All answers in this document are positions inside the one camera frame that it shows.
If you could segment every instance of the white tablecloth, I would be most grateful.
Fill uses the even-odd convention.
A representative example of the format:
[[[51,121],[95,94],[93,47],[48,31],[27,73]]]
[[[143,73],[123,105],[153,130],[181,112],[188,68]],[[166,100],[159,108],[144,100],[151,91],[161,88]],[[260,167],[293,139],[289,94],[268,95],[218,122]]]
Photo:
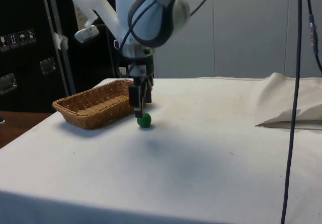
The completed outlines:
[[[289,131],[255,126],[262,81],[155,80],[153,128],[59,113],[0,150],[0,223],[279,223]],[[288,223],[322,223],[322,135],[296,132]]]

